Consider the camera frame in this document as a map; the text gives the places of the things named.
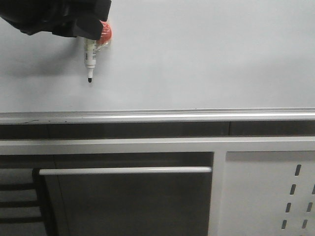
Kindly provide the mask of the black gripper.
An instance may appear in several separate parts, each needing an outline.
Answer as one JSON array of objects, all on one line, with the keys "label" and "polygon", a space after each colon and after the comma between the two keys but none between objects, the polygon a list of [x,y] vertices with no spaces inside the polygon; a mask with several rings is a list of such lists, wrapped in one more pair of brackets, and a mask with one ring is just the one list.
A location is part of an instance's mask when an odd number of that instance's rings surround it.
[{"label": "black gripper", "polygon": [[45,31],[99,40],[110,0],[2,0],[0,17],[27,35]]}]

